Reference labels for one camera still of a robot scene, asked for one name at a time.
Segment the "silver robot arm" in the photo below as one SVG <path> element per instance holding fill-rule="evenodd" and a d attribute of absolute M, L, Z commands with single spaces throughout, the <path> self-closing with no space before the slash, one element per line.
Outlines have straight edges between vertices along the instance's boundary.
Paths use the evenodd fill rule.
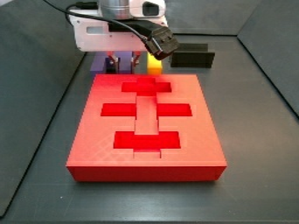
<path fill-rule="evenodd" d="M 167 26 L 164 0 L 97 0 L 95 7 L 71 10 L 83 15 L 115 19 L 119 22 L 151 21 Z M 76 46 L 83 52 L 95 52 L 93 74 L 132 74 L 145 47 L 137 36 L 120 27 L 83 17 L 69 16 Z"/>

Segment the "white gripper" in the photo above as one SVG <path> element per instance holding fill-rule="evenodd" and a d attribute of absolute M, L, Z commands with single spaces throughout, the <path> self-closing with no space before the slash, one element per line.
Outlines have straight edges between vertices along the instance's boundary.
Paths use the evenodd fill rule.
<path fill-rule="evenodd" d="M 125 20 L 148 20 L 167 26 L 164 17 L 164 0 L 97 0 L 92 9 L 77 7 L 73 13 L 93 17 Z M 145 50 L 139 37 L 129 32 L 109 32 L 108 22 L 69 15 L 73 27 L 76 46 L 83 52 L 133 51 L 132 68 L 139 65 L 141 52 Z M 117 57 L 107 52 L 107 73 L 117 72 Z"/>

